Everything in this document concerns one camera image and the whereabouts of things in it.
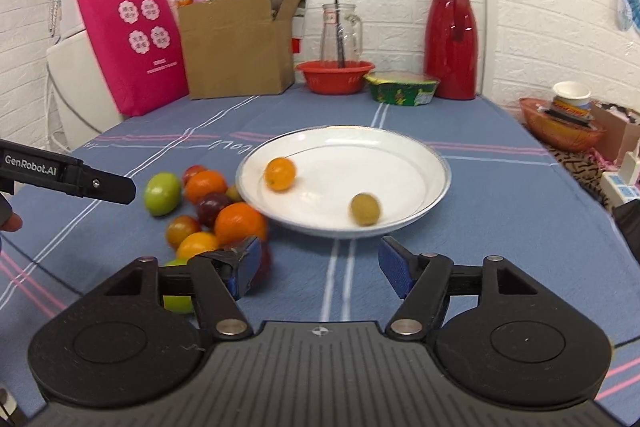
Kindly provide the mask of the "person's left hand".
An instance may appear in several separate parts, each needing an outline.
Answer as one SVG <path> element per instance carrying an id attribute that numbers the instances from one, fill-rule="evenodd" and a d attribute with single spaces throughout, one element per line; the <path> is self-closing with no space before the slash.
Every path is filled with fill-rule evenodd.
<path id="1" fill-rule="evenodd" d="M 21 230 L 22 226 L 22 218 L 13 210 L 10 202 L 0 195 L 0 231 L 12 233 Z"/>

